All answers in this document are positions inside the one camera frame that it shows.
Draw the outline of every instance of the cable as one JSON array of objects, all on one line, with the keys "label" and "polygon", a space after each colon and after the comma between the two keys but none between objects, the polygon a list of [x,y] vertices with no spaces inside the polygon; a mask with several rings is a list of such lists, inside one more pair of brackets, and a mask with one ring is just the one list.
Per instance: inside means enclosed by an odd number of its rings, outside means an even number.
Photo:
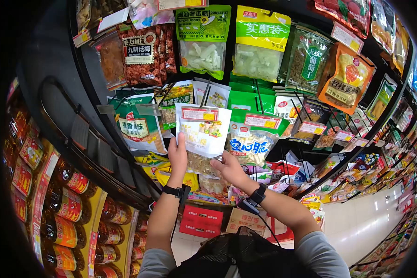
[{"label": "cable", "polygon": [[278,241],[278,239],[277,239],[277,236],[275,236],[275,234],[273,233],[273,231],[272,231],[272,229],[269,227],[269,225],[267,224],[267,222],[266,221],[264,221],[264,218],[261,216],[261,215],[259,215],[259,214],[257,214],[260,218],[261,218],[261,220],[264,222],[264,224],[267,226],[267,228],[270,230],[270,232],[272,233],[272,236],[275,238],[275,240],[277,241],[277,243],[278,243],[278,246],[281,248],[281,244],[280,244],[280,242]]}]

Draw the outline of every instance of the candy bag held in hand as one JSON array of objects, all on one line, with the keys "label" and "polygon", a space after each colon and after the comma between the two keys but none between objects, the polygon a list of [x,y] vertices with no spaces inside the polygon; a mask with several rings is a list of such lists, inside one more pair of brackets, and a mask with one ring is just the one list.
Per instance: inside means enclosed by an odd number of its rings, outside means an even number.
[{"label": "candy bag held in hand", "polygon": [[222,80],[231,11],[228,5],[176,10],[181,72],[208,73]]},{"label": "candy bag held in hand", "polygon": [[238,6],[233,74],[277,83],[290,32],[290,17]]}]

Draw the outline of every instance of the store aisle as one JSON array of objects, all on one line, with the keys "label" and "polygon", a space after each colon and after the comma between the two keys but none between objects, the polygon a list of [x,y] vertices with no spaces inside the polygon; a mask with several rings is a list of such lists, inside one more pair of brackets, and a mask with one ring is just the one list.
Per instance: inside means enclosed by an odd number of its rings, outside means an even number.
[{"label": "store aisle", "polygon": [[[402,213],[395,210],[400,186],[348,201],[324,206],[325,232],[330,244],[351,266],[363,258],[398,224]],[[205,238],[178,232],[176,227],[172,250],[176,264],[189,259]],[[284,242],[281,247],[293,249],[294,243]]]}]

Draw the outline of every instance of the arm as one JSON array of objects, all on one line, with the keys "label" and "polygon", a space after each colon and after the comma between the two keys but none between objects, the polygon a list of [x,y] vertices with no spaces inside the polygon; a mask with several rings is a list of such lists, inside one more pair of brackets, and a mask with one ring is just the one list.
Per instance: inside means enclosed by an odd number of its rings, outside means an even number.
[{"label": "arm", "polygon": [[[233,155],[224,151],[222,159],[222,163],[211,160],[210,164],[220,171],[224,179],[249,196],[259,188],[258,183],[244,173],[238,160]],[[265,191],[265,196],[260,205],[294,232],[295,246],[298,246],[299,241],[305,235],[314,231],[321,231],[309,210],[297,200],[269,189]]]}]

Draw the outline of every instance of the packaged dried plums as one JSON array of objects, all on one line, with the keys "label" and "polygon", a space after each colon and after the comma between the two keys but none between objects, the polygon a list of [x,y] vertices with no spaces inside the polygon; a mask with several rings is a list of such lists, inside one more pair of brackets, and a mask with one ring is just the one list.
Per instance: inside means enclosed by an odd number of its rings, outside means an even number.
[{"label": "packaged dried plums", "polygon": [[233,74],[278,82],[290,32],[290,17],[238,6]]},{"label": "packaged dried plums", "polygon": [[317,94],[333,42],[304,26],[295,28],[294,45],[285,83],[286,89]]},{"label": "packaged dried plums", "polygon": [[231,11],[229,5],[176,10],[182,73],[208,73],[222,80]]},{"label": "packaged dried plums", "polygon": [[[318,99],[352,115],[368,86],[374,65],[369,65],[342,43],[336,43],[335,47],[336,55],[328,60],[330,68],[323,73],[326,82]],[[328,73],[333,70],[334,75],[328,78]]]},{"label": "packaged dried plums", "polygon": [[122,42],[117,33],[100,40],[94,47],[107,81],[107,89],[113,91],[125,86],[127,81],[123,73]]},{"label": "packaged dried plums", "polygon": [[162,86],[159,42],[161,27],[159,25],[134,29],[133,25],[116,26],[123,47],[123,70],[129,85],[139,83]]}]

